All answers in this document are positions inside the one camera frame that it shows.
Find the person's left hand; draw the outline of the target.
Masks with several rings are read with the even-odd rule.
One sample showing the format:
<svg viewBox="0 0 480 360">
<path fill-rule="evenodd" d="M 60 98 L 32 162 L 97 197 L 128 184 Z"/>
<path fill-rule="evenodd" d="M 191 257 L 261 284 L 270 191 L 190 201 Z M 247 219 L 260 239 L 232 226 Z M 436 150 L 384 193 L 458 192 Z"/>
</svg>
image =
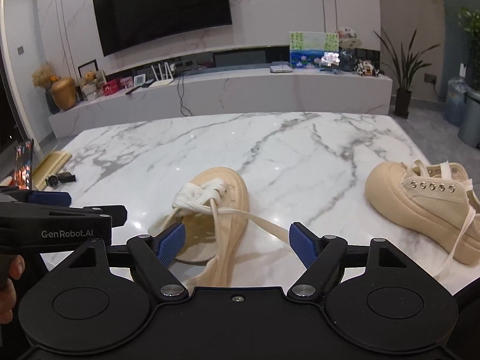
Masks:
<svg viewBox="0 0 480 360">
<path fill-rule="evenodd" d="M 17 255 L 9 267 L 7 285 L 0 294 L 0 323 L 7 324 L 13 319 L 13 308 L 16 304 L 16 290 L 11 280 L 18 281 L 24 273 L 24 259 Z"/>
</svg>

